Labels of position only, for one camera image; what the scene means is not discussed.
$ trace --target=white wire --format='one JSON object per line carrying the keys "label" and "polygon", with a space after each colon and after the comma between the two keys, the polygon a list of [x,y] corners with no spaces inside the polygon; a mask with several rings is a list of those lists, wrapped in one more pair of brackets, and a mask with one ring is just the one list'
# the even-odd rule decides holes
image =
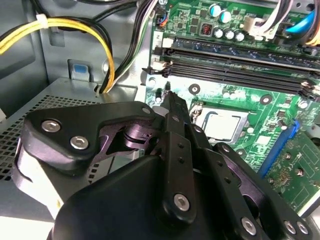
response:
{"label": "white wire", "polygon": [[286,10],[286,12],[285,12],[284,15],[282,16],[282,18],[279,20],[279,22],[277,22],[276,24],[281,23],[281,22],[286,18],[286,16],[289,14],[289,12],[290,12],[290,10],[291,10],[291,8],[292,8],[293,3],[294,3],[294,0],[290,0],[288,9]]}
{"label": "white wire", "polygon": [[264,33],[265,31],[267,31],[271,26],[272,24],[275,22],[276,20],[276,17],[278,15],[278,12],[279,12],[279,9],[280,9],[280,4],[283,0],[279,0],[278,1],[278,4],[276,5],[275,9],[273,10],[273,12],[271,13],[271,15],[269,16],[269,18],[265,21],[265,23],[260,26],[258,28],[258,31],[261,32],[261,33]]}
{"label": "white wire", "polygon": [[[143,40],[143,38],[144,38],[143,33],[144,33],[145,25],[148,24],[149,16],[151,15],[152,11],[154,10],[157,2],[158,2],[158,0],[153,0],[153,2],[149,5],[148,9],[146,10],[145,15],[143,16],[142,23],[141,23],[141,28],[140,28],[139,35],[138,35],[138,41],[137,41],[137,45],[138,45],[138,46],[140,45],[140,42],[141,42],[141,41]],[[117,81],[118,81],[118,80],[129,70],[129,68],[132,66],[132,64],[134,63],[134,61],[135,61],[135,59],[136,59],[136,57],[137,57],[137,55],[138,55],[139,50],[140,50],[140,49],[136,49],[136,50],[135,50],[132,60],[131,60],[130,63],[126,66],[126,68],[122,71],[122,73],[113,81],[113,84],[112,84],[112,86],[109,88],[109,90],[107,91],[107,93],[114,87],[114,85],[117,83]]]}

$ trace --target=metal mesh grille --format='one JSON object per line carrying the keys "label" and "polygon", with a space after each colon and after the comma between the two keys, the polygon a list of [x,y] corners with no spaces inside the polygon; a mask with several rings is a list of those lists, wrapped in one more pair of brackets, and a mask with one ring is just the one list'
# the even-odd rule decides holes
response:
{"label": "metal mesh grille", "polygon": [[[19,118],[18,121],[8,127],[2,133],[0,133],[0,181],[11,180],[11,168],[16,153],[18,138],[20,136],[24,118],[28,113],[38,109],[71,107],[90,104],[98,104],[98,102],[46,95],[34,107],[32,107],[21,118]],[[99,164],[96,163],[89,169],[89,181],[93,179],[98,167]]]}

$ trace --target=cpu socket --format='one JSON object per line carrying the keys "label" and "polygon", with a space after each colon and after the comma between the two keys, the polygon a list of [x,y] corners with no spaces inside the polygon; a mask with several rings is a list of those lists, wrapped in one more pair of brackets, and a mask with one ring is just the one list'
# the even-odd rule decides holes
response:
{"label": "cpu socket", "polygon": [[248,120],[248,112],[203,105],[197,102],[190,115],[194,124],[203,129],[210,143],[235,144]]}

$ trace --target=blue expansion slot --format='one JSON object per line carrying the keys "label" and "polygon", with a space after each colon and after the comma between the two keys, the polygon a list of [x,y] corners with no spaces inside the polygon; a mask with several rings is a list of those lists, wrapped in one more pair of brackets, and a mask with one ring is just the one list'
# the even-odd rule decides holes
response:
{"label": "blue expansion slot", "polygon": [[265,158],[263,164],[261,165],[261,167],[260,167],[260,169],[258,171],[258,175],[262,179],[267,175],[268,171],[270,170],[272,165],[277,160],[279,154],[281,153],[282,149],[285,147],[287,141],[289,139],[292,139],[296,135],[299,127],[300,127],[299,122],[298,121],[294,121],[292,126],[290,126],[287,130],[283,131],[280,134],[279,138],[274,143],[274,145],[271,148],[268,156]]}

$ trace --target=screw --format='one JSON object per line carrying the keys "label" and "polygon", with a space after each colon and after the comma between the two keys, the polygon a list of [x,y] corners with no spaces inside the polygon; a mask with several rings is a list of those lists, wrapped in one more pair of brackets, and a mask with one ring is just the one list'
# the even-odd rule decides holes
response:
{"label": "screw", "polygon": [[158,0],[159,4],[164,6],[168,3],[168,0]]}
{"label": "screw", "polygon": [[252,236],[257,234],[255,225],[247,217],[241,218],[241,223],[244,229]]}
{"label": "screw", "polygon": [[291,159],[291,154],[290,152],[286,152],[284,155],[285,159],[290,160]]}
{"label": "screw", "polygon": [[56,133],[61,129],[60,124],[53,120],[44,121],[41,124],[41,127],[43,130],[45,130],[48,133]]}
{"label": "screw", "polygon": [[292,234],[296,234],[296,233],[297,233],[296,230],[295,230],[295,228],[294,228],[294,226],[292,226],[292,224],[291,224],[289,221],[284,221],[284,225],[285,225],[286,229],[287,229],[290,233],[292,233]]}
{"label": "screw", "polygon": [[302,177],[304,175],[304,171],[301,168],[297,168],[295,170],[295,174],[299,177]]}
{"label": "screw", "polygon": [[183,212],[188,211],[190,208],[190,203],[187,197],[180,193],[177,193],[176,195],[174,195],[173,201],[174,201],[174,204],[178,207],[178,209],[180,209]]}
{"label": "screw", "polygon": [[154,77],[150,77],[148,81],[148,86],[154,87],[156,85],[156,79]]}
{"label": "screw", "polygon": [[84,136],[74,136],[71,138],[70,144],[72,147],[78,150],[84,150],[89,146],[89,142]]}
{"label": "screw", "polygon": [[297,221],[296,224],[298,225],[299,229],[301,232],[303,232],[304,234],[308,235],[308,229],[305,227],[305,225],[303,225],[301,222]]}
{"label": "screw", "polygon": [[227,153],[230,152],[229,148],[226,145],[222,145],[223,150],[225,150]]}
{"label": "screw", "polygon": [[177,116],[172,116],[173,120],[175,120],[176,122],[179,122],[179,118]]}
{"label": "screw", "polygon": [[269,183],[269,184],[272,185],[272,184],[274,184],[274,182],[275,182],[275,181],[274,181],[274,179],[273,179],[272,177],[269,177],[269,178],[268,178],[268,183]]}
{"label": "screw", "polygon": [[308,107],[309,103],[307,101],[301,101],[299,104],[298,104],[298,107],[300,109],[306,109]]}
{"label": "screw", "polygon": [[201,130],[201,128],[199,127],[199,126],[194,126],[194,129],[198,132],[198,133],[201,133],[202,132],[202,130]]}
{"label": "screw", "polygon": [[151,111],[148,108],[143,107],[142,111],[144,111],[146,114],[150,114]]}

